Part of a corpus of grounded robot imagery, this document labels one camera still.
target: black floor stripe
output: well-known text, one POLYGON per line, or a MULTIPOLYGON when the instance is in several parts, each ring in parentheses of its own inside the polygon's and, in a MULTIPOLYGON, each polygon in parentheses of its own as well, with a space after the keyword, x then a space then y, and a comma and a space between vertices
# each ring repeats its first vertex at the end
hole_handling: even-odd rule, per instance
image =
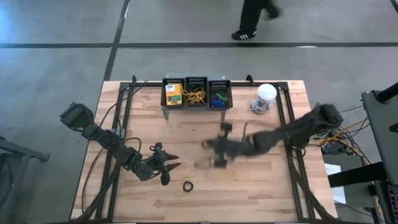
POLYGON ((104 81, 109 81, 112 75, 112 69, 114 65, 114 61, 116 59, 116 53, 118 52, 118 44, 120 42, 120 38, 123 32, 124 22, 126 21, 127 10, 130 5, 130 0, 124 0, 122 12, 120 14, 118 29, 116 30, 116 34, 113 40, 113 47, 111 53, 109 55, 108 63, 106 64, 105 74, 104 74, 104 81))
POLYGON ((392 6, 394 6, 394 9, 396 10, 396 12, 398 13, 398 3, 396 0, 390 0, 392 6))
POLYGON ((79 44, 0 44, 0 49, 58 49, 58 48, 109 48, 112 43, 79 43, 79 44))
POLYGON ((398 42, 301 42, 301 43, 80 43, 80 44, 0 44, 0 49, 68 49, 110 48, 113 49, 195 49, 195 48, 289 48, 289 47, 398 47, 398 42))
POLYGON ((288 48, 288 47, 398 47, 398 42, 336 42, 336 43, 125 43, 118 44, 122 49, 190 49, 190 48, 234 48, 234 47, 257 47, 257 48, 288 48))

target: black pant leg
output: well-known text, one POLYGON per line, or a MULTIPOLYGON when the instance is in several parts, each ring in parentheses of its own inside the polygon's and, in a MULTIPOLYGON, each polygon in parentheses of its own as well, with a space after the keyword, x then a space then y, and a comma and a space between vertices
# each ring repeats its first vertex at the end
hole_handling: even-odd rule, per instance
POLYGON ((262 1, 262 8, 266 9, 266 11, 270 15, 274 15, 278 13, 278 8, 273 3, 273 0, 263 0, 262 1))
POLYGON ((239 29, 245 33, 253 33, 257 30, 257 23, 259 22, 261 6, 263 1, 268 0, 244 0, 242 14, 241 14, 241 26, 239 29))

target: white paper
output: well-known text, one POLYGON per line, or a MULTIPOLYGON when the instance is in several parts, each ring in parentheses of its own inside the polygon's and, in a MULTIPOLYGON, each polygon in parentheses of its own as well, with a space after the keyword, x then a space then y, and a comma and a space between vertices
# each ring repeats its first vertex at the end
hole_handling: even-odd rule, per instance
MULTIPOLYGON (((336 174, 341 172, 341 167, 333 164, 325 164, 326 173, 328 175, 336 174)), ((339 203, 346 203, 346 196, 344 194, 344 187, 333 187, 331 189, 331 193, 333 195, 333 200, 339 203)))

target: black plastic basket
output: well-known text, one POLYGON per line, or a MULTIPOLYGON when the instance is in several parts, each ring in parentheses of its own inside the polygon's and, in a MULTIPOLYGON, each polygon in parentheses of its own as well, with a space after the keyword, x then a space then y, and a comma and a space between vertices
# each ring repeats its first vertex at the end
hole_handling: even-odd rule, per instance
POLYGON ((209 82, 209 107, 211 110, 228 110, 233 107, 231 81, 220 80, 209 82), (227 101, 223 101, 224 106, 217 107, 219 105, 213 105, 213 98, 219 98, 217 94, 228 99, 227 101))
POLYGON ((184 100, 182 98, 182 105, 167 105, 166 101, 166 92, 165 92, 165 87, 168 84, 182 84, 182 89, 184 89, 184 78, 164 78, 162 80, 162 99, 160 101, 160 105, 166 107, 166 108, 182 108, 184 105, 184 100))
POLYGON ((184 90, 191 93, 198 88, 203 88, 206 95, 203 99, 204 103, 187 103, 188 96, 183 95, 183 107, 192 109, 208 109, 209 96, 208 96, 208 82, 207 77, 187 77, 185 78, 184 90))

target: sneaker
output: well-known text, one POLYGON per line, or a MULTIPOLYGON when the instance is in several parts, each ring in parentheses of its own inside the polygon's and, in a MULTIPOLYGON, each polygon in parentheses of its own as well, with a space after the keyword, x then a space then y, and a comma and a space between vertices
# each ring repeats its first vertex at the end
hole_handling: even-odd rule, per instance
POLYGON ((243 32, 241 30, 238 30, 235 33, 233 33, 231 35, 231 37, 234 40, 246 40, 246 39, 251 39, 251 38, 255 37, 256 34, 257 34, 257 31, 254 31, 252 34, 248 34, 248 33, 245 33, 245 32, 243 32))

